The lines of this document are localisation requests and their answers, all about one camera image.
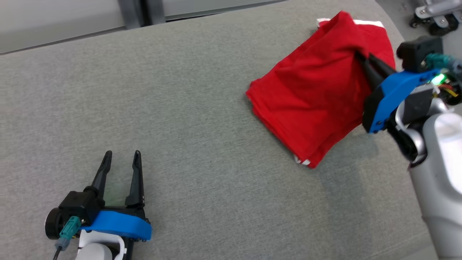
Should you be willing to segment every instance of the blue bracket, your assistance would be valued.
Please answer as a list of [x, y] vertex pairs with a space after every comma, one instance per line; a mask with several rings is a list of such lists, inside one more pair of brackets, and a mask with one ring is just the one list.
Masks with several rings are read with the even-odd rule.
[[80, 229], [87, 231], [94, 230], [146, 241], [151, 239], [152, 234], [152, 227], [145, 220], [109, 210], [100, 211], [91, 226], [80, 227]]
[[418, 86], [426, 84], [440, 74], [440, 69], [423, 73], [402, 71], [388, 76], [380, 85], [383, 99], [380, 101], [372, 121], [370, 134], [383, 129], [383, 123], [390, 117], [402, 101]]

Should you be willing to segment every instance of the cable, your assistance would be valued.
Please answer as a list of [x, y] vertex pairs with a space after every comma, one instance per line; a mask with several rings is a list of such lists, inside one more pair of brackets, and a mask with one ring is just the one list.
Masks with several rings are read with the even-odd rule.
[[62, 247], [58, 247], [58, 248], [56, 249], [56, 253], [55, 253], [55, 256], [53, 257], [53, 260], [57, 260], [57, 259], [58, 259], [58, 255], [59, 255], [59, 252], [61, 252], [61, 249], [62, 249]]

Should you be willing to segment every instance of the red fabric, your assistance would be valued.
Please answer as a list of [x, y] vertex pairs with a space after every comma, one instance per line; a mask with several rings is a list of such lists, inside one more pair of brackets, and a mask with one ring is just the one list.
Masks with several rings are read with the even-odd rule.
[[384, 28], [356, 25], [346, 12], [320, 25], [246, 92], [255, 115], [311, 168], [361, 123], [371, 92], [355, 51], [395, 66]]

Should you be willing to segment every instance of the wire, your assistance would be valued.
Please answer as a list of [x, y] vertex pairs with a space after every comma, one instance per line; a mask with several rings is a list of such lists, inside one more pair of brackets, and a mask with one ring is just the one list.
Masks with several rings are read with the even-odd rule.
[[62, 249], [62, 247], [58, 247], [58, 248], [56, 249], [56, 253], [55, 253], [55, 256], [53, 257], [53, 260], [57, 260], [57, 259], [58, 259], [58, 255], [59, 255], [59, 252], [61, 252], [61, 249]]

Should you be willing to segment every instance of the gray floor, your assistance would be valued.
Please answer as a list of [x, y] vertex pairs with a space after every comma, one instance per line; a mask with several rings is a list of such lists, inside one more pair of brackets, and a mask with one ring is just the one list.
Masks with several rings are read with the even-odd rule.
[[[406, 40], [414, 40], [421, 35], [428, 35], [427, 28], [409, 27], [408, 23], [413, 16], [414, 9], [419, 0], [376, 0], [395, 23], [398, 30]], [[462, 26], [443, 37], [444, 52], [462, 58]]]

